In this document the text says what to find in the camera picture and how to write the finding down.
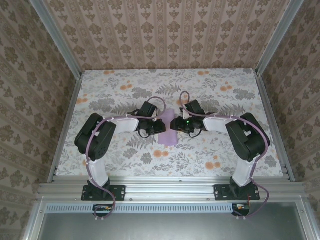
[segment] perforated metal strip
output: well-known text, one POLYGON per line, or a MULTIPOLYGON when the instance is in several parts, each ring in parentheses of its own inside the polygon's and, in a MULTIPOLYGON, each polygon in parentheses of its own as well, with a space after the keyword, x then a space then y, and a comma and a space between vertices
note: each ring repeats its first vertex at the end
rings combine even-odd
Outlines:
MULTIPOLYGON (((65 213, 93 213, 93 203, 49 203, 46 206, 46 214, 65 213)), ((114 213, 141 213, 141 214, 181 214, 181 213, 232 213, 231 203, 184 203, 184 204, 136 204, 119 203, 116 205, 114 213)))

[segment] patterned wall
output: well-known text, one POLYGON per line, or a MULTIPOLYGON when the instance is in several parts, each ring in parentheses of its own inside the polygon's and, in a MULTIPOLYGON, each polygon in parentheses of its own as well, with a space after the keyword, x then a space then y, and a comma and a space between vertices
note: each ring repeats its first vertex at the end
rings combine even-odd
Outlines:
POLYGON ((84 70, 255 68, 289 0, 45 0, 84 70))
POLYGON ((296 180, 320 219, 320 1, 304 1, 263 79, 296 180))
POLYGON ((46 182, 75 79, 27 0, 0 1, 0 239, 19 239, 46 182))

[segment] white table surface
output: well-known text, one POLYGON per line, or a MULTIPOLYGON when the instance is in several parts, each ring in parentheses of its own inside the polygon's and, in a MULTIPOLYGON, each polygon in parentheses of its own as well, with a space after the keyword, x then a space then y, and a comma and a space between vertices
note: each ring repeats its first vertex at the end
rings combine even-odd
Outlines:
MULTIPOLYGON (((205 112, 235 116, 252 113, 271 140, 254 175, 283 175, 252 69, 86 71, 56 175, 88 175, 84 156, 74 141, 91 114, 124 115, 140 108, 150 97, 159 96, 165 99, 168 109, 179 115, 179 96, 184 90, 190 93, 191 100, 199 101, 205 112)), ((163 109, 161 101, 151 103, 163 109)), ((239 159, 229 136, 223 133, 202 132, 190 138, 180 132, 176 146, 159 145, 157 140, 157 136, 143 139, 137 132, 114 135, 103 157, 107 173, 127 177, 232 176, 239 159)))

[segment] cable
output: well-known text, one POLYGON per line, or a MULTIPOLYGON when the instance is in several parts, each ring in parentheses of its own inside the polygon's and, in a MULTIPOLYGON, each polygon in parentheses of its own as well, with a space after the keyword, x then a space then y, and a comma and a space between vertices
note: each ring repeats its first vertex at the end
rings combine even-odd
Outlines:
POLYGON ((138 134, 139 134, 139 136, 140 136, 141 138, 143 138, 143 139, 147 139, 148 137, 151 136, 151 134, 149 134, 148 136, 142 136, 141 133, 140 133, 140 131, 141 131, 141 130, 138 131, 138 134))
POLYGON ((189 132, 189 137, 192 138, 192 139, 194 139, 194 138, 198 137, 201 133, 202 133, 202 130, 200 130, 200 132, 199 132, 197 135, 191 136, 191 135, 190 135, 190 132, 189 132))
POLYGON ((202 115, 202 114, 196 114, 196 113, 193 113, 193 112, 188 111, 187 108, 185 107, 185 105, 182 103, 182 95, 183 95, 183 94, 187 94, 187 95, 188 95, 188 102, 190 101, 190 94, 189 94, 187 91, 182 91, 181 94, 180 94, 180 97, 179 97, 179 101, 180 101, 180 105, 181 105, 182 109, 185 110, 189 115, 197 116, 197 117, 202 117, 202 118, 203 118, 203 117, 205 117, 205 118, 206 118, 206 117, 217 117, 217 118, 222 118, 222 119, 235 119, 235 120, 240 120, 240 121, 244 122, 245 124, 248 124, 248 125, 250 125, 251 127, 253 127, 253 128, 261 135, 261 137, 262 137, 262 139, 263 139, 263 141, 264 141, 264 144, 265 144, 265 150, 264 150, 264 152, 263 152, 259 157, 257 157, 256 160, 254 161, 253 167, 252 167, 251 172, 250 172, 250 175, 249 175, 249 179, 251 180, 251 182, 252 182, 253 184, 255 184, 257 187, 263 189, 263 190, 266 192, 266 198, 265 198, 263 204, 259 207, 259 209, 258 209, 257 211, 255 211, 254 213, 251 213, 251 214, 247 215, 246 218, 251 217, 251 216, 254 216, 255 214, 257 214, 257 213, 267 204, 267 201, 268 201, 268 199, 269 199, 269 197, 270 197, 270 193, 268 192, 268 190, 267 190, 265 187, 257 184, 257 183, 254 181, 254 179, 253 179, 253 175, 254 175, 254 172, 255 172, 255 169, 256 169, 256 166, 257 166, 258 161, 259 161, 260 159, 262 159, 262 158, 266 155, 266 153, 267 153, 267 151, 268 151, 268 141, 267 141, 266 136, 265 136, 264 133, 263 133, 256 125, 254 125, 252 122, 250 122, 250 121, 248 121, 248 120, 245 120, 245 119, 243 119, 243 118, 241 118, 241 117, 238 117, 238 116, 232 116, 232 115, 231 115, 231 116, 224 116, 224 115, 219 115, 219 114, 215 114, 215 113, 214 113, 214 114, 211 114, 211 115, 202 115))
POLYGON ((94 136, 95 134, 97 133, 97 131, 99 130, 99 128, 107 121, 109 120, 116 120, 116 119, 125 119, 125 118, 132 118, 132 119, 155 119, 155 118, 158 118, 160 116, 162 116, 164 114, 164 112, 166 111, 166 102, 163 98, 161 97, 158 97, 158 96, 153 96, 151 98, 148 99, 147 102, 149 102, 151 99, 160 99, 162 102, 163 102, 163 111, 160 113, 160 115, 158 116, 151 116, 151 117, 148 117, 148 116, 135 116, 135 115, 125 115, 125 116, 115 116, 115 117, 107 117, 105 119, 103 119, 96 127, 95 129, 93 130, 92 134, 91 134, 91 137, 89 138, 89 141, 88 141, 88 144, 86 146, 86 149, 85 149, 85 158, 86 158, 86 170, 88 172, 88 175, 89 175, 89 178, 91 180, 91 183, 97 187, 98 189, 101 189, 102 191, 105 191, 107 194, 109 194, 111 197, 112 197, 112 200, 113 200, 113 204, 112 204, 112 209, 110 210, 110 212, 105 216, 105 217, 98 217, 96 212, 97 211, 94 211, 94 216, 95 216, 95 219, 104 219, 104 218, 108 218, 112 212, 114 211, 115 207, 116 207, 116 198, 115 196, 107 189, 101 187, 98 185, 98 183, 94 180, 93 176, 92 176, 92 173, 90 171, 90 168, 89 168, 89 163, 91 161, 91 159, 89 158, 89 149, 90 149, 90 146, 91 146, 91 143, 94 139, 94 136))

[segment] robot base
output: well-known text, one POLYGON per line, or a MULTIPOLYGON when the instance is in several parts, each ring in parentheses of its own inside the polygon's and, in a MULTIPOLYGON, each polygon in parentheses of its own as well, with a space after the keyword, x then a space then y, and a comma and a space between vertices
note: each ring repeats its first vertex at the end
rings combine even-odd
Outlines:
MULTIPOLYGON (((83 186, 82 201, 112 201, 112 197, 105 191, 94 186, 90 181, 88 185, 83 186)), ((103 186, 104 189, 109 190, 115 197, 116 201, 124 201, 126 196, 125 185, 110 185, 110 179, 103 186)))
POLYGON ((240 187, 234 180, 230 179, 230 184, 217 184, 213 186, 216 201, 247 201, 260 200, 258 187, 250 182, 248 185, 240 187))

